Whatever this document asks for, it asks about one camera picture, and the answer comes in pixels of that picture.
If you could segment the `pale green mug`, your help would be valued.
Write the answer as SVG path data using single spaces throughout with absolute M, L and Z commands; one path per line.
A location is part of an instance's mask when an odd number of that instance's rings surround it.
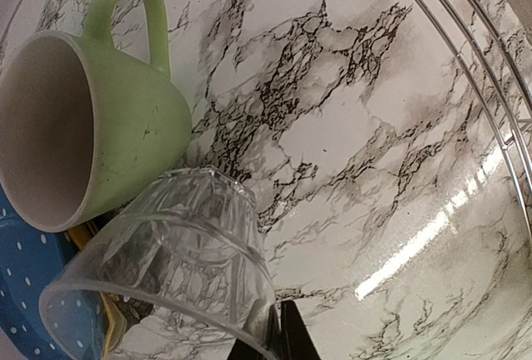
M 91 0 L 80 36 L 39 32 L 2 72 L 1 185 L 35 229 L 62 232 L 123 205 L 190 143 L 165 1 L 142 1 L 148 62 L 114 45 L 118 0 Z

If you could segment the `yellow dotted plate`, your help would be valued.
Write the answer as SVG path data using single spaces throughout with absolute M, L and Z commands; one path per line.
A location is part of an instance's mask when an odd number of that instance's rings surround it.
M 67 231 L 67 235 L 75 246 L 82 251 L 98 232 L 99 228 L 96 226 L 96 223 L 89 220 L 84 224 L 70 228 Z M 116 296 L 102 290 L 101 284 L 98 284 L 97 287 L 107 319 L 101 358 L 107 359 L 111 352 L 120 345 L 126 333 L 127 321 L 122 311 L 116 305 Z

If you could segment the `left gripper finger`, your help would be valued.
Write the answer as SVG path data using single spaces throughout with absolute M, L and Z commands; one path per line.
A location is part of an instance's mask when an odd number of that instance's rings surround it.
M 259 325 L 265 340 L 254 347 L 237 339 L 228 359 L 307 359 L 319 360 L 320 355 L 293 300 L 280 303 L 280 313 L 275 304 L 269 307 Z

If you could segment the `blue dotted plate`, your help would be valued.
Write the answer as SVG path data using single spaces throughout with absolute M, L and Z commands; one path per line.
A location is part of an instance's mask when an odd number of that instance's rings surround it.
M 64 233 L 44 233 L 24 222 L 1 194 L 1 329 L 27 359 L 68 359 L 42 323 L 42 290 L 78 252 Z M 52 326 L 80 359 L 99 359 L 107 321 L 99 294 L 60 298 Z

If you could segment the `clear glass cup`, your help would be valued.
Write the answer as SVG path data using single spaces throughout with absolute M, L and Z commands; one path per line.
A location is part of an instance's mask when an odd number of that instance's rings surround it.
M 259 325 L 276 297 L 257 222 L 254 192 L 224 172 L 165 172 L 45 287 L 43 324 L 80 359 L 52 312 L 101 284 L 127 321 L 107 359 L 228 359 L 237 339 L 263 345 Z

